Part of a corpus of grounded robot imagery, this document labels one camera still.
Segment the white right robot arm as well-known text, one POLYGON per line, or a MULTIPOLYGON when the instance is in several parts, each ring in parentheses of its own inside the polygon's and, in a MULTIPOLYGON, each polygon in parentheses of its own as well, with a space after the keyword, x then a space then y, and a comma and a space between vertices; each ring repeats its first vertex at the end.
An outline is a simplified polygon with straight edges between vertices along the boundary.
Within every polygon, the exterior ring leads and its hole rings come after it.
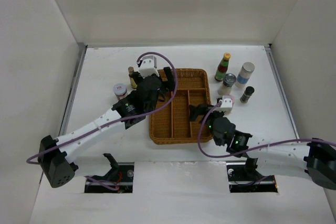
POLYGON ((202 116, 217 146, 226 147, 224 157, 244 157, 244 175, 251 180, 281 175, 301 177, 335 190, 335 144, 319 138, 272 141, 244 133, 224 116, 218 105, 189 106, 190 121, 202 116))

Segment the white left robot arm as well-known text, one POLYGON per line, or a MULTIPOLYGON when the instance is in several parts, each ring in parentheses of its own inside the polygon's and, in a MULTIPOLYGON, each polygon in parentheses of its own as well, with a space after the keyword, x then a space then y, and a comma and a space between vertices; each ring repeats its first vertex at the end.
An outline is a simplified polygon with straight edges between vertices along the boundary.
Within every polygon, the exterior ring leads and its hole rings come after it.
POLYGON ((165 101, 164 95, 177 91, 176 70, 165 67, 164 73, 165 81, 157 74, 142 78, 136 90, 80 129, 57 138, 47 135, 40 141, 37 162, 52 188, 61 187, 76 176, 76 159, 100 142, 105 133, 126 131, 159 111, 156 104, 165 101))

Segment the yellow label brown sauce bottle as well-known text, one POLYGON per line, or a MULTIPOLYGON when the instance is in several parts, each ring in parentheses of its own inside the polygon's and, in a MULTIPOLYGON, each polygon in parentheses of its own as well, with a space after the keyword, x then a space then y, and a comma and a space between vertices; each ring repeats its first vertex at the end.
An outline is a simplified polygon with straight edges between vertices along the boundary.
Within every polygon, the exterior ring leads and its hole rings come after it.
POLYGON ((136 89, 138 84, 143 80, 138 71, 135 71, 133 67, 128 68, 128 75, 131 83, 131 87, 136 89))

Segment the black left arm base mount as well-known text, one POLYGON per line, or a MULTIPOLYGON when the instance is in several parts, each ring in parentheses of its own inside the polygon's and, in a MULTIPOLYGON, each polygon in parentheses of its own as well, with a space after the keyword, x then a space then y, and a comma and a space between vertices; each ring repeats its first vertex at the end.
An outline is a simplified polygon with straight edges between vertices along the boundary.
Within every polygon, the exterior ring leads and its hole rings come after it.
POLYGON ((85 178, 90 181, 90 183, 97 183, 98 185, 111 190, 118 191, 120 186, 117 182, 114 182, 113 179, 119 175, 120 166, 118 162, 114 159, 114 157, 110 153, 104 153, 103 156, 107 158, 110 163, 110 169, 103 176, 93 175, 93 176, 85 176, 85 178))

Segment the green label red sauce bottle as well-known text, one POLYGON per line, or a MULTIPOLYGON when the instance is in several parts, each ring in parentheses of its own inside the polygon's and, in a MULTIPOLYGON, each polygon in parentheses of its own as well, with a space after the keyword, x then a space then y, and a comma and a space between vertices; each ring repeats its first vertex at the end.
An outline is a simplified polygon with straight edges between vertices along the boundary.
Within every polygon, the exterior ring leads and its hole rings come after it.
POLYGON ((228 70, 229 60, 231 58, 231 54, 226 52, 223 55, 222 60, 220 61, 216 73, 215 73, 215 80, 216 81, 222 81, 224 79, 224 76, 228 70))

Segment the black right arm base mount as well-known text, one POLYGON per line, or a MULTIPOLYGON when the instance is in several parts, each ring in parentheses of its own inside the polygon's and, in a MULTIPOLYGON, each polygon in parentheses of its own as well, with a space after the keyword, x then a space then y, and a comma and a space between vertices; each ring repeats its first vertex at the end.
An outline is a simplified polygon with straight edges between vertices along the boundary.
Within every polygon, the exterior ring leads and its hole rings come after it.
POLYGON ((226 163, 228 181, 231 185, 256 186, 267 180, 270 175, 264 176, 257 171, 257 158, 247 158, 245 161, 229 161, 226 163))

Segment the black top salt grinder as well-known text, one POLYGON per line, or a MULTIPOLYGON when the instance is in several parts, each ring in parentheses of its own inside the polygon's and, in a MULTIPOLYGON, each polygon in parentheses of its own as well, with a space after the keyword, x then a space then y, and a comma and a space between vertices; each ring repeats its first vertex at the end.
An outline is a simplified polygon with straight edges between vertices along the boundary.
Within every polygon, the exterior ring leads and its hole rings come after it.
POLYGON ((236 76, 232 73, 225 74, 221 87, 218 89, 218 94, 220 96, 230 95, 232 86, 236 82, 236 76))

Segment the small black cap pepper jar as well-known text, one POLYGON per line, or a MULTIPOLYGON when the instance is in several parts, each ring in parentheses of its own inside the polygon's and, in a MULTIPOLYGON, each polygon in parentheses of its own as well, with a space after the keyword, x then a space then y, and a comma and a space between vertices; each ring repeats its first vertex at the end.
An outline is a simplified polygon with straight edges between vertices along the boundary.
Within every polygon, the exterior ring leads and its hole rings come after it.
POLYGON ((240 97, 241 103, 247 103, 254 92, 255 92, 255 89, 252 86, 246 87, 244 93, 240 97))

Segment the white lid brown spice jar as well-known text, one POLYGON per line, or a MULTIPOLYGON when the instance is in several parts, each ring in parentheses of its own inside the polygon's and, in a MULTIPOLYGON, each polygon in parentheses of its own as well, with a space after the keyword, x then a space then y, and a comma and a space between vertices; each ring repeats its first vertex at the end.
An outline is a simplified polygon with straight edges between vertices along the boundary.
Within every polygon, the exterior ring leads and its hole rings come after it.
POLYGON ((128 95, 127 87, 122 83, 117 83, 113 86, 113 92, 118 100, 122 100, 128 95))

